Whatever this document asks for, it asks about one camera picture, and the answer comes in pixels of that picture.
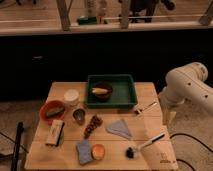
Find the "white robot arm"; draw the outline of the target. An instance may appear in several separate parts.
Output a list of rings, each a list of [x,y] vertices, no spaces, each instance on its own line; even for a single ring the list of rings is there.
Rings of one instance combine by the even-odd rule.
[[[205,84],[207,78],[208,70],[200,62],[174,68],[166,74],[166,86],[158,95],[164,125],[168,126],[176,116],[173,108],[186,99],[213,115],[213,87]]]

